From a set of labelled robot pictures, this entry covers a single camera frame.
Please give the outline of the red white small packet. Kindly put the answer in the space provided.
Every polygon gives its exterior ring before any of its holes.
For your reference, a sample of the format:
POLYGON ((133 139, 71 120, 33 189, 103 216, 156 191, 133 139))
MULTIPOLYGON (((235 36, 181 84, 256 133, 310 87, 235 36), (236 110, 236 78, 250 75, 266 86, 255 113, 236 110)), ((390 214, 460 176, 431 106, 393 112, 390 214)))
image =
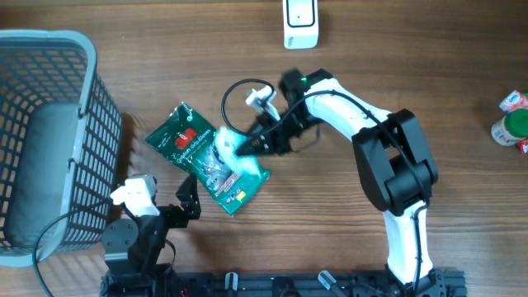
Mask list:
POLYGON ((527 94, 515 90, 501 101, 499 108, 507 114, 519 109, 528 109, 527 94))

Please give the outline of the teal snack packet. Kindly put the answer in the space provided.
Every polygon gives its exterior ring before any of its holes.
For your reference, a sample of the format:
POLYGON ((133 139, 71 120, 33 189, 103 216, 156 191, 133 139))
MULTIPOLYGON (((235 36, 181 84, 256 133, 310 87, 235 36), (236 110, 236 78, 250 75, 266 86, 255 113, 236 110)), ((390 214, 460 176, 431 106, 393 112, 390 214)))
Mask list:
POLYGON ((244 143, 246 137, 225 126, 220 126, 214 137, 220 159, 235 173, 243 175, 261 176, 256 157, 239 157, 236 150, 244 143))

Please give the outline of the green 3M gloves packet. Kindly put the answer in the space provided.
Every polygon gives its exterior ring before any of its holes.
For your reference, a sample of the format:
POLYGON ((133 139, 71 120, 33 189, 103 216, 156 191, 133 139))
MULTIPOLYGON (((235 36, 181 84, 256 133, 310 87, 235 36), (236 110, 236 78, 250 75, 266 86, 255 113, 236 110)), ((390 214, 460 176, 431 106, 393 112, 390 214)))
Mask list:
POLYGON ((271 172, 259 163, 260 177, 233 172, 215 147, 217 129, 183 102, 145 141, 175 166, 195 173, 214 201, 234 215, 258 193, 271 172))

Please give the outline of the red stick sachet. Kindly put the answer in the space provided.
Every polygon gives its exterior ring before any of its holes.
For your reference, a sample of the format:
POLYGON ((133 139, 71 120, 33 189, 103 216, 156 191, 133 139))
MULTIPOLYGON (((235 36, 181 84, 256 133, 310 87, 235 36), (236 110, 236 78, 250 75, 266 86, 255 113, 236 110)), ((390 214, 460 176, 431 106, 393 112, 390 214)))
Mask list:
POLYGON ((518 148, 520 149, 523 155, 528 154, 528 139, 523 139, 517 143, 518 148))

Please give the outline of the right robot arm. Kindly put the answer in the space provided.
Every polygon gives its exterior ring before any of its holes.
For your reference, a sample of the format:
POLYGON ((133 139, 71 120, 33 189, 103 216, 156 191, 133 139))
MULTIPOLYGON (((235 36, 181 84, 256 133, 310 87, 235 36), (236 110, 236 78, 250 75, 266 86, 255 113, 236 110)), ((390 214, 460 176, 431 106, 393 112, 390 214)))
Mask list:
POLYGON ((322 68, 283 73, 279 90, 287 110, 278 119, 259 116, 236 155, 290 153, 290 139, 321 122, 348 138, 362 189, 384 216, 387 267, 400 284, 419 290, 433 269, 426 217, 438 171, 417 117, 407 109, 391 112, 362 101, 322 68))

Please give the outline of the green lid jar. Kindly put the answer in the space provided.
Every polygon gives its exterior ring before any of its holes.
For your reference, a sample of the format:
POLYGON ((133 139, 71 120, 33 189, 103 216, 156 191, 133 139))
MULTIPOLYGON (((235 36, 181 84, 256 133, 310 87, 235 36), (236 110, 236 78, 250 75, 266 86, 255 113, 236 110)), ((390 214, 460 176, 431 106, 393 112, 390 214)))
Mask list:
POLYGON ((497 121, 491 136, 500 145, 512 146, 527 138, 527 109, 517 109, 497 121))

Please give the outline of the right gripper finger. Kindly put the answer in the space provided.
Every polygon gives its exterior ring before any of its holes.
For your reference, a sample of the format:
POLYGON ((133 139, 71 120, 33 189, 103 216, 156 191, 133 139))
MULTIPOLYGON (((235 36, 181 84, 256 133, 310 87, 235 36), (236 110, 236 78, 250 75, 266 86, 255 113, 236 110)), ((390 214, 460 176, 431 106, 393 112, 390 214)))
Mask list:
POLYGON ((250 138, 240 144, 235 155, 238 157, 261 156, 272 154, 272 149, 267 141, 262 138, 250 138))
POLYGON ((247 130, 250 136, 260 135, 272 127, 272 119, 268 117, 257 117, 247 130))

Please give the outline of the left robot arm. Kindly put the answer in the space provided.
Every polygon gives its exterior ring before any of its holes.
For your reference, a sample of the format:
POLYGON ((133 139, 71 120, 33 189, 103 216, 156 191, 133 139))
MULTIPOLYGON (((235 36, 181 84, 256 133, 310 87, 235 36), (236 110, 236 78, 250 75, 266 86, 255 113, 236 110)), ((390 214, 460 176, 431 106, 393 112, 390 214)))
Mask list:
POLYGON ((173 270, 173 262, 158 263, 170 229, 184 229, 201 213, 197 176, 190 174, 180 185, 180 205, 158 206, 158 183, 150 174, 136 174, 111 193, 114 205, 127 217, 106 226, 101 244, 108 272, 101 278, 100 296, 188 296, 187 285, 173 270))

